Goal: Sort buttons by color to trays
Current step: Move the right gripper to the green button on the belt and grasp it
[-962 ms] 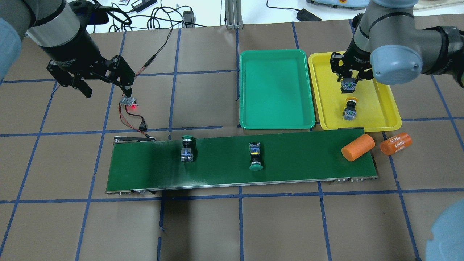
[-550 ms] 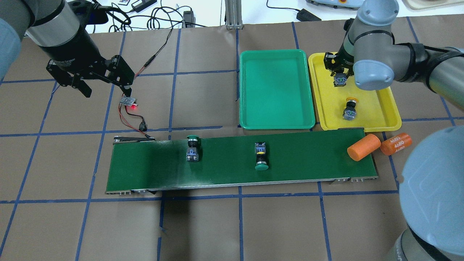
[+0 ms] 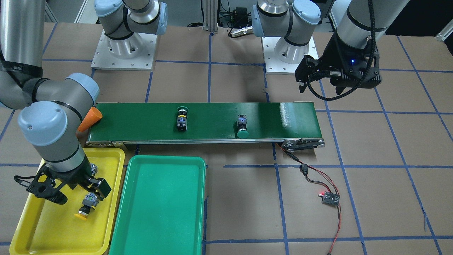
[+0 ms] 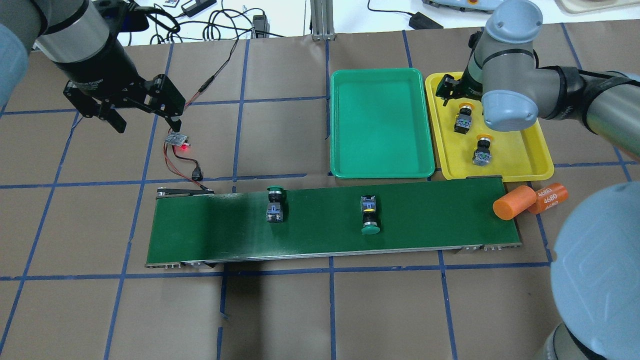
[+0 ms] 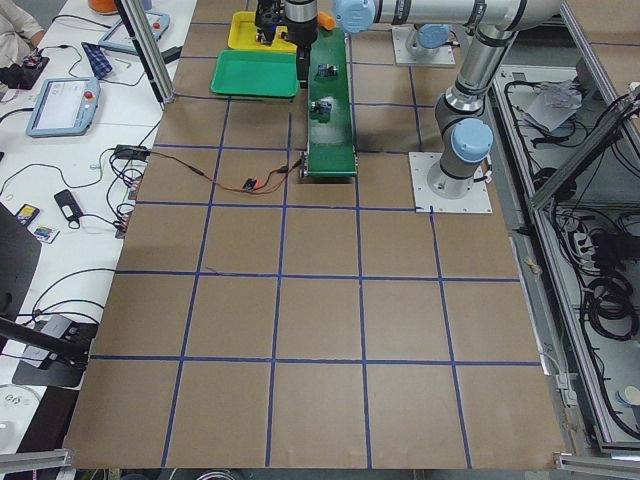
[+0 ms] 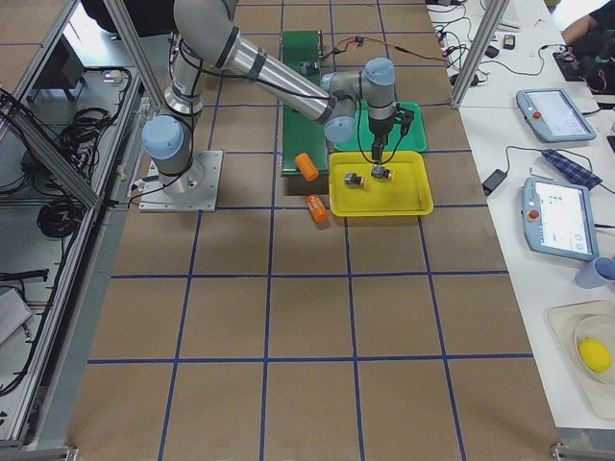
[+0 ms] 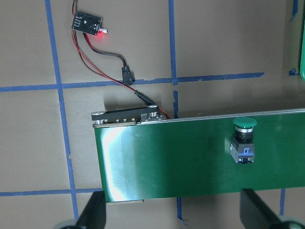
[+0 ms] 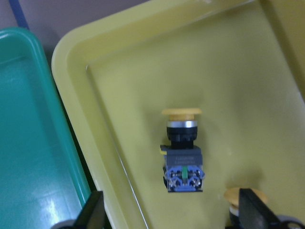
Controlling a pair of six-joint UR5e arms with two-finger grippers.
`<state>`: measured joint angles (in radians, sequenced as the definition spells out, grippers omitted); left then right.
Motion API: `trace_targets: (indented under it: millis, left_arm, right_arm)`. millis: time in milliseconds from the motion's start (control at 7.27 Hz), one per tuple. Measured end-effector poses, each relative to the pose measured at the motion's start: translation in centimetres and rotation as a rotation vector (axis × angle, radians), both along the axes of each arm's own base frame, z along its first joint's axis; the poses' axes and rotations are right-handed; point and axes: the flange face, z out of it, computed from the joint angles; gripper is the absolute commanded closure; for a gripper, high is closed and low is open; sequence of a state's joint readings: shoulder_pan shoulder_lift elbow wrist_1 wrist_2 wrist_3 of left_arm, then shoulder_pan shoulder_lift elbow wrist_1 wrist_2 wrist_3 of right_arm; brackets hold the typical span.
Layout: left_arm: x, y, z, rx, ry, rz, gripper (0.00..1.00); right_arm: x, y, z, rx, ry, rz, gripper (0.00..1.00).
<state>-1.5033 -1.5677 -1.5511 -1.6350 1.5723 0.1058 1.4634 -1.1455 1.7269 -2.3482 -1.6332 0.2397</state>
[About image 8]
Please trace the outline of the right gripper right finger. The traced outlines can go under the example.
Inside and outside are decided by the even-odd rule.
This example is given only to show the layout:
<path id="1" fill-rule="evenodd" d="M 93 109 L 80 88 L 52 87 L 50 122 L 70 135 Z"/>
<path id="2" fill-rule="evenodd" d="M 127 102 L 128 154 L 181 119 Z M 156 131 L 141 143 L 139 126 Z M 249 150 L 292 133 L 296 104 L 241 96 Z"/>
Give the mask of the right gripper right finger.
<path id="1" fill-rule="evenodd" d="M 277 229 L 278 217 L 249 188 L 239 190 L 239 221 L 244 229 Z"/>

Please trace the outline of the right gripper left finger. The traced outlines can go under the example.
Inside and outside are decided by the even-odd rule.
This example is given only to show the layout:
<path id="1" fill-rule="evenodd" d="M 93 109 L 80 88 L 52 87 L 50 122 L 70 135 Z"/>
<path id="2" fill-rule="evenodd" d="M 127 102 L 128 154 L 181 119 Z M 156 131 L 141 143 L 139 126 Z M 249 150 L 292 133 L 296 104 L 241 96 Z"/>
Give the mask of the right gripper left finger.
<path id="1" fill-rule="evenodd" d="M 74 229 L 102 229 L 105 209 L 102 191 L 93 191 L 73 224 Z"/>

